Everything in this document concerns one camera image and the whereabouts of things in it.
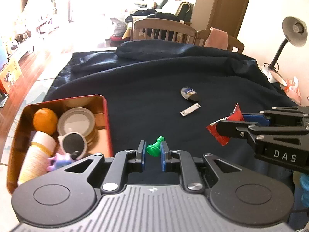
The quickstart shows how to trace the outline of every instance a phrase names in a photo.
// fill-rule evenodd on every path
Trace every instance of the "green chess pawn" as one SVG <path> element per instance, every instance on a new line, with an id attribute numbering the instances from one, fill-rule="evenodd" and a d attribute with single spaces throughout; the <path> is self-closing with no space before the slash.
<path id="1" fill-rule="evenodd" d="M 150 155 L 152 155 L 153 157 L 158 157 L 160 156 L 160 145 L 161 142 L 164 141 L 164 138 L 162 136 L 160 136 L 157 139 L 157 142 L 152 144 L 152 145 L 148 145 L 148 147 L 146 148 L 147 153 L 149 153 Z"/>

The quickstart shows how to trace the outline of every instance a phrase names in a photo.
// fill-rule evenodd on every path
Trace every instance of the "red snack wrapper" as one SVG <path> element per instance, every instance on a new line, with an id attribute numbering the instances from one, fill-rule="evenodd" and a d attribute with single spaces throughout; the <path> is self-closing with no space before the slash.
<path id="1" fill-rule="evenodd" d="M 222 145 L 225 146 L 229 141 L 230 138 L 226 137 L 226 136 L 221 136 L 216 129 L 217 123 L 220 120 L 232 120 L 232 121 L 245 121 L 243 114 L 241 113 L 240 107 L 238 104 L 236 104 L 233 113 L 225 118 L 219 119 L 213 123 L 211 123 L 210 125 L 208 125 L 206 127 L 206 129 L 216 138 L 216 140 Z"/>

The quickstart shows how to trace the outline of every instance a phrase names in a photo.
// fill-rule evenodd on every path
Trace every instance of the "chair backrest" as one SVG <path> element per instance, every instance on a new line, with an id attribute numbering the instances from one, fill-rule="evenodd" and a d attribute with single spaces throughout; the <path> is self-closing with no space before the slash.
<path id="1" fill-rule="evenodd" d="M 198 45 L 198 46 L 204 46 L 207 38 L 210 35 L 210 33 L 211 33 L 210 29 L 198 31 L 197 34 L 196 34 L 194 44 Z M 245 48 L 244 44 L 241 41 L 239 41 L 236 38 L 228 35 L 228 51 L 232 51 L 233 47 L 238 49 L 237 50 L 238 53 L 242 53 L 244 48 Z"/>
<path id="2" fill-rule="evenodd" d="M 145 18 L 134 22 L 133 40 L 163 39 L 173 42 L 194 43 L 196 30 L 180 22 Z"/>

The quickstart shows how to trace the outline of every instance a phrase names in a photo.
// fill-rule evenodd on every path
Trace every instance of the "orange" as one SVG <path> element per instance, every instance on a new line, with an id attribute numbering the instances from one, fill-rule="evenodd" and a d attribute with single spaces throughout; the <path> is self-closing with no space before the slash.
<path id="1" fill-rule="evenodd" d="M 52 135 L 57 129 L 58 117 L 48 108 L 37 110 L 33 116 L 33 126 L 36 131 Z"/>

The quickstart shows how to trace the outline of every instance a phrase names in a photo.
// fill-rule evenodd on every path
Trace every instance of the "pink towel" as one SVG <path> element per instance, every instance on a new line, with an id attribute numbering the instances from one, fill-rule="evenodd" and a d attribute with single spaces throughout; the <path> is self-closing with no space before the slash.
<path id="1" fill-rule="evenodd" d="M 222 50 L 228 48 L 228 34 L 219 29 L 211 27 L 211 33 L 207 38 L 204 47 L 214 47 Z"/>

